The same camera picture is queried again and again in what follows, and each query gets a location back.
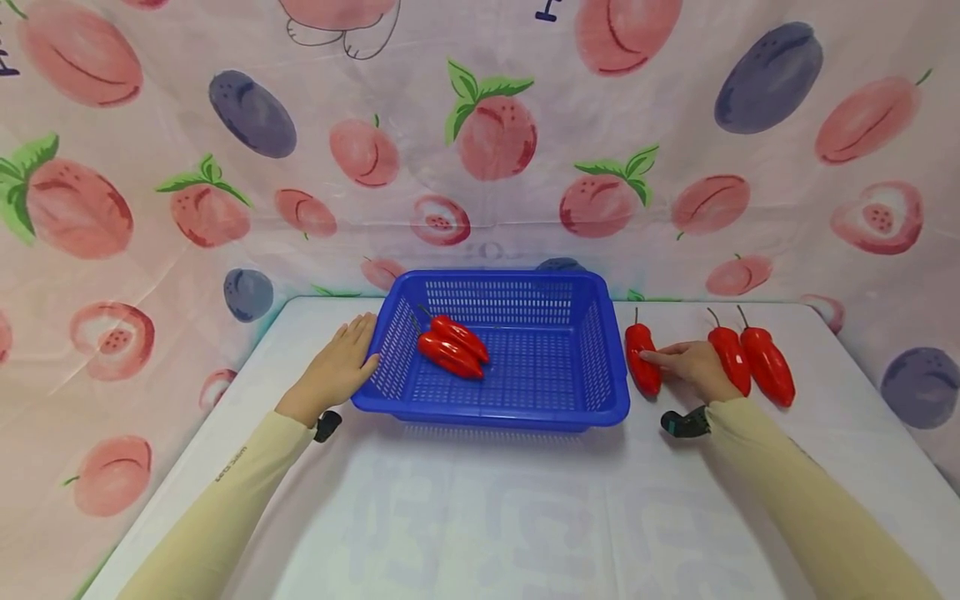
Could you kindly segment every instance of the cartoon drawing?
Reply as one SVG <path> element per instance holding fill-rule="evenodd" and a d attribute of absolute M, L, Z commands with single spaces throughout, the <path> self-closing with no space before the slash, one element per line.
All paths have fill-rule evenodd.
<path fill-rule="evenodd" d="M 920 110 L 920 84 L 885 77 L 857 89 L 830 113 L 817 133 L 814 151 L 825 164 L 844 164 L 886 146 L 913 122 Z"/>
<path fill-rule="evenodd" d="M 394 142 L 373 123 L 360 119 L 341 121 L 330 130 L 330 153 L 344 175 L 364 187 L 383 187 L 396 179 L 400 156 Z"/>
<path fill-rule="evenodd" d="M 233 269 L 224 277 L 224 300 L 234 319 L 252 323 L 274 305 L 274 284 L 254 269 Z"/>
<path fill-rule="evenodd" d="M 578 162 L 573 166 L 587 173 L 574 181 L 560 200 L 560 221 L 574 235 L 608 237 L 627 226 L 638 204 L 650 202 L 650 188 L 643 175 L 654 166 L 659 144 L 648 146 L 626 164 L 615 160 Z"/>
<path fill-rule="evenodd" d="M 576 39 L 587 68 L 604 77 L 633 73 L 673 33 L 683 0 L 584 0 Z"/>
<path fill-rule="evenodd" d="M 121 302 L 95 302 L 70 319 L 70 341 L 88 358 L 86 373 L 100 381 L 129 379 L 154 351 L 154 322 Z"/>
<path fill-rule="evenodd" d="M 310 236 L 330 237 L 337 232 L 337 219 L 326 207 L 310 194 L 298 189 L 278 189 L 274 194 L 277 212 L 290 227 L 302 231 L 305 239 Z"/>
<path fill-rule="evenodd" d="M 96 12 L 69 0 L 38 0 L 30 15 L 6 0 L 23 52 L 61 94 L 87 107 L 119 107 L 143 86 L 143 69 L 130 43 Z"/>
<path fill-rule="evenodd" d="M 280 0 L 287 34 L 301 46 L 336 41 L 352 59 L 380 54 L 394 33 L 400 0 Z"/>
<path fill-rule="evenodd" d="M 477 180 L 522 173 L 537 150 L 537 124 L 515 96 L 534 80 L 488 77 L 477 82 L 453 60 L 447 60 L 446 70 L 458 97 L 446 118 L 446 145 L 457 142 L 460 161 Z"/>
<path fill-rule="evenodd" d="M 847 310 L 840 300 L 827 298 L 826 296 L 817 296 L 816 294 L 803 294 L 800 301 L 817 311 L 817 314 L 827 323 L 834 334 L 840 333 L 843 329 L 844 316 Z"/>
<path fill-rule="evenodd" d="M 757 254 L 740 256 L 718 266 L 707 277 L 707 291 L 714 296 L 743 296 L 770 278 L 774 266 Z"/>
<path fill-rule="evenodd" d="M 73 486 L 73 501 L 89 516 L 125 511 L 150 484 L 153 451 L 137 436 L 103 440 L 86 453 L 77 474 L 62 486 Z"/>
<path fill-rule="evenodd" d="M 780 25 L 751 46 L 720 88 L 713 117 L 730 133 L 759 133 L 793 114 L 817 81 L 824 49 L 806 23 Z"/>
<path fill-rule="evenodd" d="M 40 238 L 77 258 L 108 258 L 126 249 L 133 216 L 102 175 L 57 158 L 60 137 L 50 133 L 0 158 L 0 219 L 27 245 Z"/>
<path fill-rule="evenodd" d="M 830 228 L 843 241 L 872 254 L 908 251 L 924 227 L 924 202 L 905 181 L 881 181 L 867 186 L 855 201 L 840 204 Z"/>
<path fill-rule="evenodd" d="M 449 198 L 429 195 L 414 203 L 410 229 L 431 246 L 456 246 L 470 236 L 470 219 Z"/>
<path fill-rule="evenodd" d="M 245 206 L 253 204 L 224 181 L 223 174 L 213 155 L 207 154 L 197 171 L 180 173 L 156 187 L 157 192 L 174 193 L 170 197 L 174 223 L 186 239 L 201 248 L 222 246 L 250 231 Z"/>
<path fill-rule="evenodd" d="M 200 400 L 198 401 L 200 408 L 204 411 L 213 410 L 213 407 L 220 402 L 220 398 L 224 396 L 236 376 L 237 372 L 233 369 L 220 369 L 212 372 L 200 389 Z"/>
<path fill-rule="evenodd" d="M 364 258 L 360 271 L 371 285 L 389 292 L 396 278 L 407 272 L 403 265 L 392 258 Z"/>
<path fill-rule="evenodd" d="M 750 184 L 737 175 L 714 175 L 690 184 L 670 210 L 674 227 L 685 233 L 705 235 L 740 218 L 750 202 Z"/>
<path fill-rule="evenodd" d="M 917 429 L 935 429 L 953 415 L 960 367 L 939 348 L 911 348 L 895 358 L 880 382 L 880 395 L 897 417 Z"/>
<path fill-rule="evenodd" d="M 284 158 L 297 148 L 297 127 L 283 104 L 246 73 L 210 80 L 210 104 L 230 133 L 259 155 Z"/>

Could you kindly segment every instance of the red bell pepper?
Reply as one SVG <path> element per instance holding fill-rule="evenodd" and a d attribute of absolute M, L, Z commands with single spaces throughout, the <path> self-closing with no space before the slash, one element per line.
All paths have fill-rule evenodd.
<path fill-rule="evenodd" d="M 783 407 L 793 404 L 797 390 L 793 385 L 793 373 L 783 358 L 783 353 L 774 344 L 774 338 L 766 329 L 750 327 L 747 316 L 739 305 L 736 307 L 747 327 L 740 334 L 740 343 L 747 353 L 750 372 L 768 398 Z"/>
<path fill-rule="evenodd" d="M 648 397 L 657 397 L 660 393 L 660 367 L 640 358 L 644 350 L 657 351 L 650 329 L 637 323 L 637 309 L 634 309 L 634 324 L 627 327 L 625 344 L 627 347 L 627 366 L 634 378 L 634 385 L 640 393 Z"/>
<path fill-rule="evenodd" d="M 720 363 L 727 374 L 727 378 L 733 386 L 740 391 L 744 397 L 750 395 L 750 363 L 744 355 L 743 347 L 740 346 L 740 338 L 729 327 L 720 326 L 720 319 L 716 313 L 707 309 L 717 326 L 707 336 L 707 341 L 713 345 L 713 349 L 720 356 Z"/>

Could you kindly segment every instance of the table surface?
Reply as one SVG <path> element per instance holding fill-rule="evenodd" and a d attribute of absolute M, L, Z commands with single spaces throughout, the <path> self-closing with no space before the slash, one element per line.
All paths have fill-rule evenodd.
<path fill-rule="evenodd" d="M 113 598 L 299 377 L 337 326 L 381 300 L 296 299 L 184 450 L 87 598 Z M 704 339 L 706 306 L 618 302 L 662 346 Z M 946 596 L 960 589 L 960 501 L 820 317 L 798 304 L 748 304 L 797 381 L 782 413 L 752 398 L 862 502 Z M 451 429 L 344 406 L 261 520 L 225 598 L 812 598 L 772 522 L 697 441 L 660 431 L 695 406 L 664 386 L 630 385 L 630 416 L 582 435 Z"/>

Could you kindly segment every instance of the pink peach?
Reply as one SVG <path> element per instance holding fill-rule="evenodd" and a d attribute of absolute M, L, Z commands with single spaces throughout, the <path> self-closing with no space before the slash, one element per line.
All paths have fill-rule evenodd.
<path fill-rule="evenodd" d="M 864 85 L 820 127 L 814 144 L 817 157 L 826 164 L 843 164 L 876 152 L 913 122 L 920 100 L 920 89 L 903 77 Z"/>
<path fill-rule="evenodd" d="M 344 175 L 365 187 L 383 187 L 393 182 L 400 170 L 394 142 L 378 127 L 360 119 L 333 126 L 330 152 Z"/>
<path fill-rule="evenodd" d="M 117 107 L 140 93 L 143 69 L 127 39 L 96 12 L 67 0 L 39 0 L 17 24 L 36 70 L 88 107 Z"/>
<path fill-rule="evenodd" d="M 330 31 L 363 29 L 376 23 L 398 0 L 280 0 L 301 25 Z"/>
<path fill-rule="evenodd" d="M 566 188 L 560 221 L 581 237 L 608 237 L 627 226 L 640 198 L 616 175 L 584 175 Z"/>
<path fill-rule="evenodd" d="M 459 204 L 444 196 L 423 196 L 414 203 L 410 228 L 432 246 L 456 246 L 470 236 L 470 219 Z"/>
<path fill-rule="evenodd" d="M 710 273 L 707 291 L 715 296 L 743 296 L 766 282 L 772 273 L 773 263 L 766 256 L 738 256 Z"/>
<path fill-rule="evenodd" d="M 77 258 L 107 258 L 133 236 L 127 201 L 93 169 L 53 158 L 30 177 L 27 213 L 36 236 Z"/>
<path fill-rule="evenodd" d="M 183 235 L 201 248 L 222 246 L 250 231 L 247 208 L 229 192 L 207 183 L 175 192 L 170 212 Z"/>
<path fill-rule="evenodd" d="M 695 181 L 671 208 L 673 225 L 682 235 L 718 231 L 737 219 L 750 202 L 750 185 L 737 175 L 714 175 Z"/>
<path fill-rule="evenodd" d="M 70 320 L 70 341 L 86 354 L 86 372 L 94 379 L 129 379 L 143 369 L 154 351 L 154 322 L 121 302 L 96 302 Z"/>
<path fill-rule="evenodd" d="M 457 150 L 468 173 L 480 181 L 521 173 L 537 150 L 534 117 L 513 96 L 484 98 L 464 121 Z"/>
<path fill-rule="evenodd" d="M 367 281 L 384 292 L 389 292 L 396 278 L 406 273 L 403 265 L 392 258 L 367 258 L 360 265 L 360 271 L 363 272 Z"/>
<path fill-rule="evenodd" d="M 683 0 L 584 0 L 576 20 L 577 50 L 605 77 L 636 71 L 673 32 Z"/>
<path fill-rule="evenodd" d="M 337 220 L 326 207 L 310 194 L 298 189 L 278 189 L 274 194 L 276 210 L 283 220 L 304 237 L 330 237 L 337 232 Z"/>
<path fill-rule="evenodd" d="M 114 516 L 126 510 L 150 484 L 153 452 L 136 436 L 103 440 L 86 454 L 77 475 L 73 500 L 81 513 Z"/>

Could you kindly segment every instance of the sliced peach print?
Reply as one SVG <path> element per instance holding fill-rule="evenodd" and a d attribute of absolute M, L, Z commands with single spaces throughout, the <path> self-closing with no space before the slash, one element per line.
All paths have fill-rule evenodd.
<path fill-rule="evenodd" d="M 133 504 L 150 484 L 153 451 L 137 436 L 103 440 L 84 457 L 73 486 L 73 501 L 89 516 L 114 516 Z"/>
<path fill-rule="evenodd" d="M 121 302 L 96 302 L 70 320 L 70 341 L 87 356 L 86 372 L 94 379 L 129 379 L 143 369 L 154 351 L 154 322 Z"/>

